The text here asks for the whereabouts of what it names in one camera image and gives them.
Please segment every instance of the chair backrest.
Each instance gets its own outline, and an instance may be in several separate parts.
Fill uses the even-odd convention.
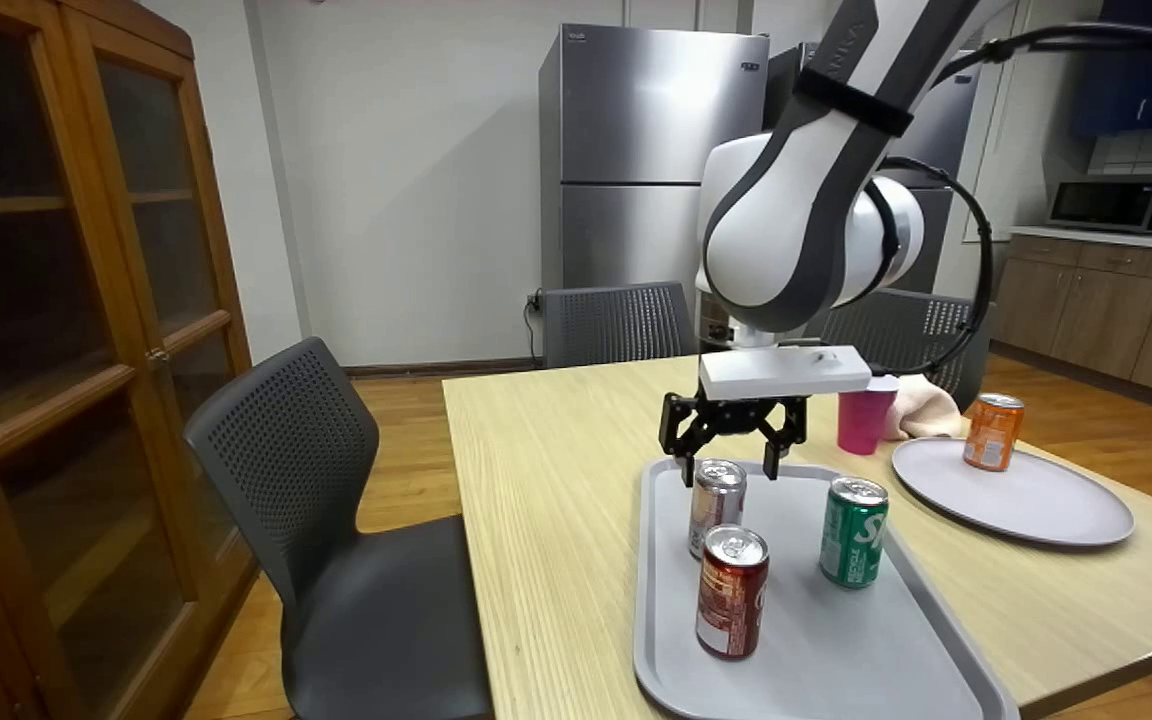
[[[856,344],[856,352],[884,372],[924,372],[968,324],[972,300],[924,296],[924,292],[872,292],[860,304],[836,308],[812,324],[824,344]],[[968,348],[948,364],[928,368],[960,408],[980,396],[988,360],[988,316]]]
[[[356,540],[380,428],[324,340],[300,340],[224,384],[184,440],[292,608]]]
[[[536,292],[540,360],[608,364],[696,352],[696,316],[680,284],[544,288]]]

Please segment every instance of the wooden table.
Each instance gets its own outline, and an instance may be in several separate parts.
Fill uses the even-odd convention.
[[[636,496],[660,396],[692,384],[696,360],[444,384],[500,716],[652,716],[632,672]],[[840,452],[836,396],[808,416],[788,460],[888,484],[892,532],[1024,712],[1152,672],[1152,496],[1104,480],[1136,516],[1112,552],[1008,544],[908,496],[892,448]],[[708,452],[760,460],[760,440]]]

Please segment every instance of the countertop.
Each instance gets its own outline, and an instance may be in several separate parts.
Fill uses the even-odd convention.
[[[1152,236],[1016,224],[1012,236],[1152,248]]]

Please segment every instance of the pink cup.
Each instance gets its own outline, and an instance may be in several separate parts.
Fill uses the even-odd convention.
[[[840,448],[872,456],[888,432],[896,384],[872,380],[864,392],[840,392]]]

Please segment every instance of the red soda can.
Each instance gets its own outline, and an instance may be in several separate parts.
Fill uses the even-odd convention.
[[[760,644],[768,544],[740,524],[704,532],[696,640],[724,660]]]
[[[980,392],[972,404],[972,432],[964,460],[984,472],[1004,472],[1020,436],[1024,404],[1004,392]]]

